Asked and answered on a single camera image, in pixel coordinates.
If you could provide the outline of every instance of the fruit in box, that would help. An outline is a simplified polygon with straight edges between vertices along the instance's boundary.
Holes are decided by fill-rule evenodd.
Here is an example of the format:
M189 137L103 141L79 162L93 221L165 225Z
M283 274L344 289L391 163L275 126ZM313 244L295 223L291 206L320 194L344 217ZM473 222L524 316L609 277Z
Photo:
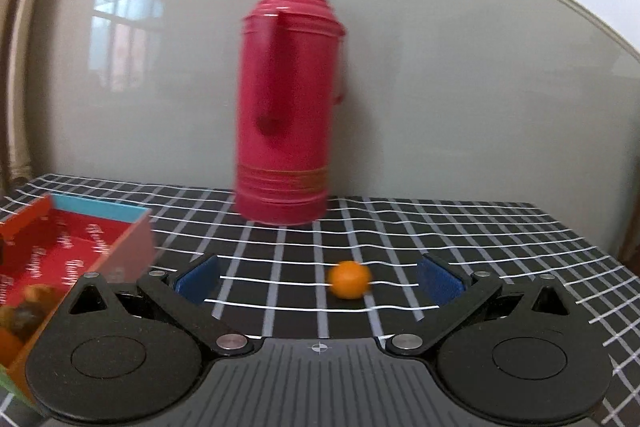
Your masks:
M24 363L82 273L136 280L153 263L150 211L47 194L0 223L0 385L29 403Z

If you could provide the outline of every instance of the red thermos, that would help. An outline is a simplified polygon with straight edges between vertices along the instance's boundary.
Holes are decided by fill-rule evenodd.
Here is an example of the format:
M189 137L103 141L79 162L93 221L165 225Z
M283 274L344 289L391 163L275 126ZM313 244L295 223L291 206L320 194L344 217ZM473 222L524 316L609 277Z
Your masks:
M261 0L245 17L236 210L246 219L298 225L325 213L343 35L326 0Z

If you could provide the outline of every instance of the blue gripper pad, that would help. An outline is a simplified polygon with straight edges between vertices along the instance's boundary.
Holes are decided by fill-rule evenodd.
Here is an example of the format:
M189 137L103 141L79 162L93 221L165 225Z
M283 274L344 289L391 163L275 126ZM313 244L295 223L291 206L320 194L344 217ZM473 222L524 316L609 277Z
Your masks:
M417 268L420 290L438 306L444 306L465 290L460 279L426 257L418 261Z
M212 255L209 259L188 271L175 282L175 292L189 302L199 305L209 297L213 289L218 285L220 269L218 268L218 256Z

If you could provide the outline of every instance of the open box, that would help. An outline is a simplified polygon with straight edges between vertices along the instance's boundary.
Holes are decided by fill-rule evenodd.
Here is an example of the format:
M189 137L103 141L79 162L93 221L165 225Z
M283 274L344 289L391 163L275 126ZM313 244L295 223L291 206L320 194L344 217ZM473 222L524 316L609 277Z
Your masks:
M16 306L28 285L47 284L61 298L89 271L109 282L136 280L156 252L141 206L47 194L0 223L0 305ZM8 367L0 364L0 385L28 405L24 378L27 356L53 310Z

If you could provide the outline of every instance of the black grid tablecloth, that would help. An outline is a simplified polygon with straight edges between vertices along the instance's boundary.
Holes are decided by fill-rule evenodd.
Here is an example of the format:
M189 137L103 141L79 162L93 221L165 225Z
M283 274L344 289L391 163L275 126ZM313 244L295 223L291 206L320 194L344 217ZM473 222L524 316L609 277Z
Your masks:
M606 333L614 378L599 420L640 424L638 277L531 204L333 198L324 218L279 228L242 219L228 190L46 174L5 198L0 219L46 192L151 208L156 267L175 270L199 254L218 254L222 284L204 305L251 337L384 342L435 308L415 277L427 250L508 282L552 273ZM372 290L341 301L327 291L325 273L352 259L371 270ZM34 425L33 414L1 394L0 427Z

